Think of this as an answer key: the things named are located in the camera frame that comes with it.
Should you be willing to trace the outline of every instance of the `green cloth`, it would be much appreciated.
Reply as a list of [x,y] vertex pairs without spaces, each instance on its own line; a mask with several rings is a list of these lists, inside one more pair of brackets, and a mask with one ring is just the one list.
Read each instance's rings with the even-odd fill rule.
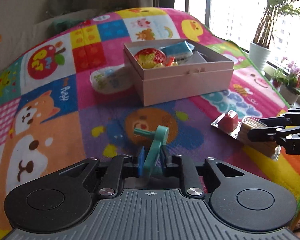
[[55,20],[49,25],[51,36],[60,34],[85,20]]

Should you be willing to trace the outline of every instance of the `cartoon apple print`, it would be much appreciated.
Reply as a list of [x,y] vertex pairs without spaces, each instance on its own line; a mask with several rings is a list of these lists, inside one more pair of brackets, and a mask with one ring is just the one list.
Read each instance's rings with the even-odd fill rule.
[[62,41],[55,46],[47,45],[37,50],[28,62],[28,73],[33,79],[44,79],[50,76],[58,67],[65,64],[65,57],[62,55],[66,48],[57,51],[62,46]]

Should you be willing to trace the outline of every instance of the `teal plastic toy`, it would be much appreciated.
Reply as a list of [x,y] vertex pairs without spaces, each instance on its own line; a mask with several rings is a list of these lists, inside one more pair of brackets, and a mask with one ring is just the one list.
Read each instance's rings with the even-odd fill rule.
[[155,162],[160,153],[160,147],[167,143],[169,128],[162,125],[159,125],[156,131],[147,131],[135,128],[134,134],[147,137],[152,140],[149,153],[143,165],[143,176],[150,178]]

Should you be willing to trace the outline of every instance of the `colorful play mat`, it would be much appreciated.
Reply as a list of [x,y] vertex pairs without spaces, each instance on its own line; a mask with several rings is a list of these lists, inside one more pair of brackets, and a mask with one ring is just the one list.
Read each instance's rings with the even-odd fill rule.
[[[228,90],[142,107],[123,44],[189,38],[234,61]],[[134,8],[88,20],[20,56],[0,75],[0,239],[13,188],[87,157],[135,154],[134,128],[170,128],[171,154],[224,160],[289,189],[300,208],[300,156],[273,161],[211,126],[221,113],[256,118],[287,111],[284,100],[229,41],[174,9]]]

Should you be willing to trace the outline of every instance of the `blue square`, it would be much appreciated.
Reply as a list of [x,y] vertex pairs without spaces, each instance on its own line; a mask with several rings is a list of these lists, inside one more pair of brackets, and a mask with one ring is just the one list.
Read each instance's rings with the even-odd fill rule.
[[45,121],[78,111],[75,75],[55,80],[22,95],[17,112],[30,101],[41,101],[42,95],[45,96],[45,100],[47,100],[47,98],[49,98],[49,101],[52,100],[54,108],[57,109],[56,114],[51,115],[51,117]]
[[102,23],[98,25],[101,41],[128,37],[129,33],[123,20]]

